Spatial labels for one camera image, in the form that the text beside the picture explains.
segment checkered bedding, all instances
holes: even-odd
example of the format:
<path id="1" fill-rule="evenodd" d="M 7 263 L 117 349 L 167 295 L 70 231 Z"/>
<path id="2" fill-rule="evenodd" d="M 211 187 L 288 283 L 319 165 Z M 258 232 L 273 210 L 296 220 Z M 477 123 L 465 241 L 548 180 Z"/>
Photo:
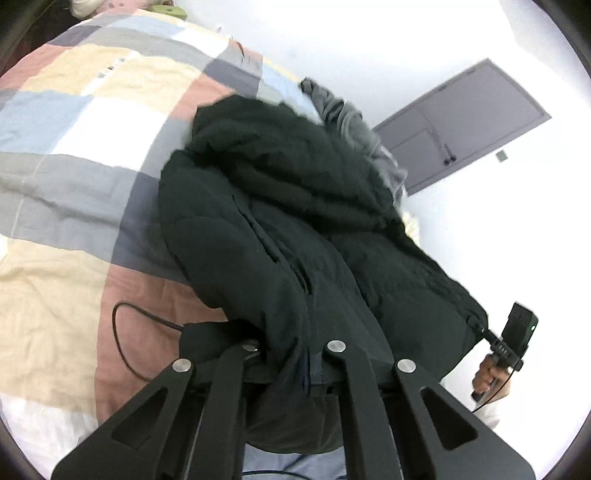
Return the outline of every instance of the checkered bedding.
<path id="1" fill-rule="evenodd" d="M 237 93 L 320 122 L 297 79 L 238 42 L 113 9 L 0 78 L 0 412 L 31 463 L 55 464 L 144 384 L 115 348 L 120 300 L 182 324 L 224 321 L 187 285 L 160 233 L 160 170 L 200 105 Z M 146 376 L 177 334 L 118 317 Z"/>

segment white wall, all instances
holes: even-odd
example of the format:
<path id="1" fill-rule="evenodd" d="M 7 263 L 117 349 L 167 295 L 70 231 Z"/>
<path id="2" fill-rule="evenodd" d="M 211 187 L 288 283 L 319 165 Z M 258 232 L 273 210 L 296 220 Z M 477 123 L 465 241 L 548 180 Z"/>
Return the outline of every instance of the white wall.
<path id="1" fill-rule="evenodd" d="M 177 4 L 295 74 L 316 78 L 355 103 L 372 125 L 487 57 L 553 116 L 508 144 L 504 163 L 489 155 L 408 201 L 423 247 L 482 303 L 493 329 L 502 330 L 516 300 L 540 318 L 498 433 L 541 478 L 591 407 L 585 355 L 591 116 L 581 95 L 517 46 L 494 0 Z M 513 15 L 521 44 L 544 40 L 551 48 L 534 53 L 563 52 L 562 63 L 552 59 L 553 70 L 573 71 L 572 52 L 552 24 L 545 31 L 520 25 Z M 580 77 L 570 84 L 584 88 Z M 487 350 L 479 345 L 448 379 L 467 405 L 470 380 Z"/>

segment gray door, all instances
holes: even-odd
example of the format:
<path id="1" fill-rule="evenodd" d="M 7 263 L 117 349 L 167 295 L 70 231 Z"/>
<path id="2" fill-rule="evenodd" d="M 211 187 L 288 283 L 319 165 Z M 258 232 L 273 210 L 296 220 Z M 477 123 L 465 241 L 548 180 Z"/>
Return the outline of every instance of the gray door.
<path id="1" fill-rule="evenodd" d="M 526 91 L 485 60 L 375 130 L 408 170 L 406 186 L 413 194 L 549 118 Z"/>

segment gray cloth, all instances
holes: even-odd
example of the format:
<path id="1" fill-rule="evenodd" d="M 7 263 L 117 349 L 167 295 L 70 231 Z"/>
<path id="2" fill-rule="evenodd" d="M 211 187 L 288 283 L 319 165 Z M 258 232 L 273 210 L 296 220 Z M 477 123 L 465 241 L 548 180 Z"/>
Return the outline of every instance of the gray cloth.
<path id="1" fill-rule="evenodd" d="M 398 166 L 396 159 L 382 145 L 379 135 L 363 121 L 361 112 L 311 78 L 302 80 L 300 88 L 310 97 L 324 124 L 336 129 L 354 150 L 364 153 L 374 165 L 384 185 L 392 192 L 394 206 L 400 211 L 402 197 L 406 194 L 404 180 L 408 172 Z"/>
<path id="2" fill-rule="evenodd" d="M 299 473 L 313 480 L 336 480 L 347 474 L 345 468 L 345 450 L 343 447 L 318 455 L 300 455 L 299 453 L 270 453 L 246 445 L 244 450 L 243 472 L 275 470 L 279 472 Z M 293 480 L 287 475 L 251 475 L 249 480 Z"/>

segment jacket sleeve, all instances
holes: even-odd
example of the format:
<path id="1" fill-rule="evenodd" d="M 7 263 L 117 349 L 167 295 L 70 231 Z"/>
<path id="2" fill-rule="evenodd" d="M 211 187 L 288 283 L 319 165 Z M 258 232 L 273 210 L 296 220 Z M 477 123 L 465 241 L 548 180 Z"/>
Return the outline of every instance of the jacket sleeve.
<path id="1" fill-rule="evenodd" d="M 259 328 L 281 362 L 308 337 L 304 292 L 241 196 L 217 167 L 176 151 L 160 180 L 162 232 L 197 296 Z"/>

